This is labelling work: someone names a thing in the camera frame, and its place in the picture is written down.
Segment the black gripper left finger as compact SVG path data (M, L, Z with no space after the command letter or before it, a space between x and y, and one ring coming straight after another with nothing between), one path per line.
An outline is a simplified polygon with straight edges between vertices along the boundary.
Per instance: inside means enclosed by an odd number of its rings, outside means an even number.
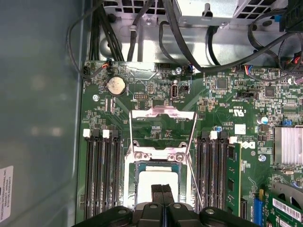
M151 186L151 202L135 210L116 206L77 224L78 227L161 227L163 223L163 186Z

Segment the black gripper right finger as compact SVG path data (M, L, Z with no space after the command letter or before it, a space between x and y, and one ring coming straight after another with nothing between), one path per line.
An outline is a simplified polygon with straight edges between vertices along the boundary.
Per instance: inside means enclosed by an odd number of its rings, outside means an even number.
M168 184L162 186L169 227L256 227L257 225L229 212L206 207L199 213L184 203L176 203Z

